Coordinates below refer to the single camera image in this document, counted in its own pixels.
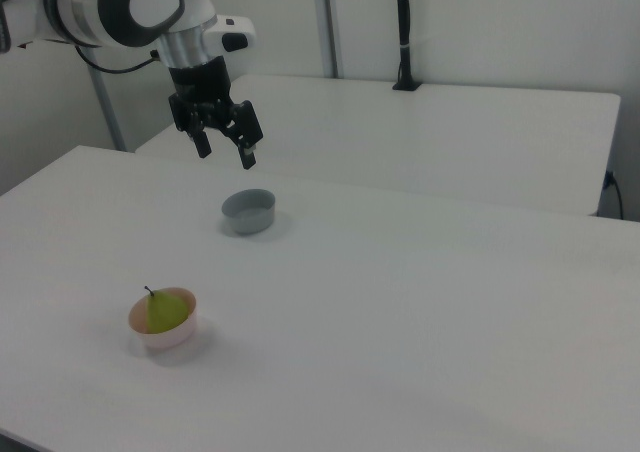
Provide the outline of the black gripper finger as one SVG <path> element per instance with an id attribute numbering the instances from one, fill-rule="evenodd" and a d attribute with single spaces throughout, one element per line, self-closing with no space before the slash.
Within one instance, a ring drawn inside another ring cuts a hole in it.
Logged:
<path id="1" fill-rule="evenodd" d="M 222 133 L 236 146 L 243 169 L 251 169 L 256 164 L 254 151 L 256 144 L 263 139 L 263 131 L 250 101 L 230 107 L 229 120 Z"/>
<path id="2" fill-rule="evenodd" d="M 211 153 L 211 146 L 197 106 L 184 100 L 178 94 L 169 97 L 169 105 L 176 129 L 188 135 L 200 158 L 206 158 Z"/>

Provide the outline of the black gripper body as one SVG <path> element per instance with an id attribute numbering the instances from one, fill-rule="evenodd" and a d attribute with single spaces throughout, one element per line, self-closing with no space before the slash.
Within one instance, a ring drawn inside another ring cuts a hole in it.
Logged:
<path id="1" fill-rule="evenodd" d="M 176 92 L 169 104 L 177 128 L 187 128 L 191 114 L 197 112 L 207 127 L 226 127 L 231 122 L 231 80 L 225 59 L 216 57 L 190 68 L 170 68 Z"/>

